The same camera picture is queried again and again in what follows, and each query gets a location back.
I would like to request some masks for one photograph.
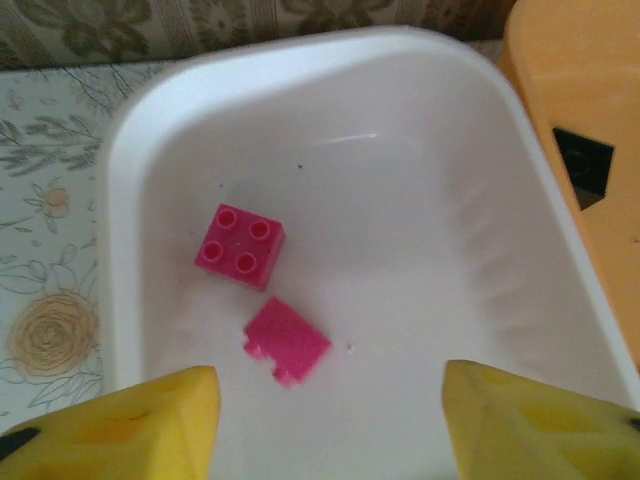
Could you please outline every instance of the white bin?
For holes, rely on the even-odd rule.
[[[373,28],[181,62],[101,155],[107,387],[216,366],[216,480],[456,478],[450,358],[640,406],[524,111],[462,44]],[[221,202],[285,225],[264,294],[193,266]],[[270,294],[334,344],[290,390],[242,349]]]

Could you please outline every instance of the patterned wallpaper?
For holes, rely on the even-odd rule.
[[[515,0],[0,0],[0,68],[174,59],[382,24],[497,38]]]

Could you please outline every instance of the pink lego brick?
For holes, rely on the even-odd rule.
[[[271,297],[244,329],[245,351],[275,361],[273,376],[285,387],[303,383],[331,349],[331,342],[293,308]]]
[[[195,264],[262,292],[267,288],[284,238],[280,222],[220,205]]]

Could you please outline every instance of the pink duplo block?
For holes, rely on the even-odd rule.
[[[262,292],[267,288],[284,238],[280,222],[220,205],[195,264]]]
[[[324,335],[276,297],[267,301],[244,332],[246,352],[256,359],[273,359],[273,376],[285,387],[304,382],[331,349]]]

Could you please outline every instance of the floral tablecloth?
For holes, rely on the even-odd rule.
[[[102,392],[96,152],[169,63],[0,73],[0,432]]]

